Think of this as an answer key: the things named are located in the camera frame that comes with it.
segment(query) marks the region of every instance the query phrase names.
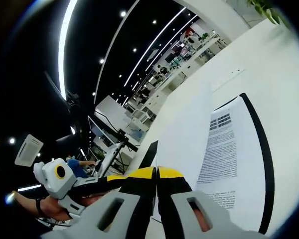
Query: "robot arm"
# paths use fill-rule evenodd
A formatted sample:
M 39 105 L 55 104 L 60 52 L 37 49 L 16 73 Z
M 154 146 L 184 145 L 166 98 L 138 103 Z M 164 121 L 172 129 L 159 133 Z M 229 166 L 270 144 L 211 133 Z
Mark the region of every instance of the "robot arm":
M 133 172 L 122 187 L 82 211 L 78 222 L 63 231 L 42 235 L 44 239 L 142 239 L 153 212 L 156 191 L 166 239 L 262 239 L 264 235 L 244 231 L 230 221 L 229 213 L 208 195 L 193 192 L 179 172 L 164 167 Z M 203 213 L 210 230 L 203 232 L 190 205 Z

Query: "black stripe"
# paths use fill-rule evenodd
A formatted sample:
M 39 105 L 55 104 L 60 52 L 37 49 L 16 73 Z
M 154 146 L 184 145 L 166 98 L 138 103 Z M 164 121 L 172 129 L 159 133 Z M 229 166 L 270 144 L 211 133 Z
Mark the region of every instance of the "black stripe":
M 264 128 L 261 125 L 260 119 L 258 118 L 258 115 L 257 115 L 253 105 L 251 104 L 250 100 L 248 99 L 248 97 L 245 93 L 242 93 L 239 96 L 241 98 L 243 98 L 243 100 L 247 106 L 247 109 L 250 113 L 250 116 L 253 120 L 255 129 L 256 129 L 256 132 L 258 135 L 259 143 L 260 143 L 263 160 L 264 160 L 266 196 L 265 196 L 263 218 L 262 218 L 258 232 L 265 234 L 267 232 L 269 222 L 271 219 L 271 215 L 273 212 L 274 197 L 275 197 L 275 177 L 274 177 L 273 160 L 271 157 L 270 148 L 269 148 L 269 144 L 267 141 L 267 137 L 266 137 Z
M 151 166 L 151 163 L 153 162 L 153 159 L 156 155 L 157 145 L 158 140 L 150 144 L 148 151 L 146 152 L 139 168 L 147 168 Z

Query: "paper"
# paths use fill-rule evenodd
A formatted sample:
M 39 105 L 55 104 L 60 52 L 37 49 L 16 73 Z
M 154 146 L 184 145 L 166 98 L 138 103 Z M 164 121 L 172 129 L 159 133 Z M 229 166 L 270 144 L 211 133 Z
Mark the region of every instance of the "paper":
M 214 111 L 196 190 L 228 209 L 233 223 L 258 231 L 265 204 L 262 151 L 241 97 Z

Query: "human arm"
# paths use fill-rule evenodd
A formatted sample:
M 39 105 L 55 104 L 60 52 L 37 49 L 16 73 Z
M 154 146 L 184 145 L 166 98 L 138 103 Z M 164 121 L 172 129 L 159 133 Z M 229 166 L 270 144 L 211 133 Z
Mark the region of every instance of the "human arm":
M 27 198 L 18 192 L 13 193 L 15 201 L 17 201 L 21 207 L 26 209 L 30 214 L 32 214 L 36 218 L 42 217 L 42 215 L 36 208 L 35 199 Z M 88 206 L 94 203 L 95 201 L 99 200 L 101 197 L 103 197 L 103 195 L 82 198 L 79 203 L 83 206 Z M 58 204 L 58 200 L 52 198 L 51 196 L 48 196 L 45 199 L 41 200 L 40 208 L 47 217 L 53 218 L 55 220 L 66 221 L 71 219 L 66 210 Z
M 79 161 L 79 165 L 80 166 L 84 166 L 84 165 L 96 165 L 95 161 Z

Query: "rectangular slot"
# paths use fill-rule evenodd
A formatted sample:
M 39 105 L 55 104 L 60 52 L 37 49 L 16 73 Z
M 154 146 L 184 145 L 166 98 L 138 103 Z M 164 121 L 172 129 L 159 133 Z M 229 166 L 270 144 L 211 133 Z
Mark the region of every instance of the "rectangular slot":
M 195 198 L 188 198 L 188 203 L 190 204 L 192 210 L 194 211 L 194 214 L 197 218 L 198 224 L 200 225 L 200 228 L 203 232 L 207 232 L 210 229 L 212 229 L 212 225 L 208 223 L 208 218 L 206 216 L 206 213 L 202 212 L 200 208 L 198 207 Z
M 117 198 L 112 202 L 112 204 L 108 207 L 108 209 L 104 213 L 99 224 L 97 225 L 98 229 L 100 229 L 103 232 L 108 232 L 123 202 L 124 202 L 123 199 L 117 199 Z
M 72 203 L 70 204 L 70 207 L 74 208 L 75 210 L 79 210 L 79 208 L 77 206 L 73 205 Z

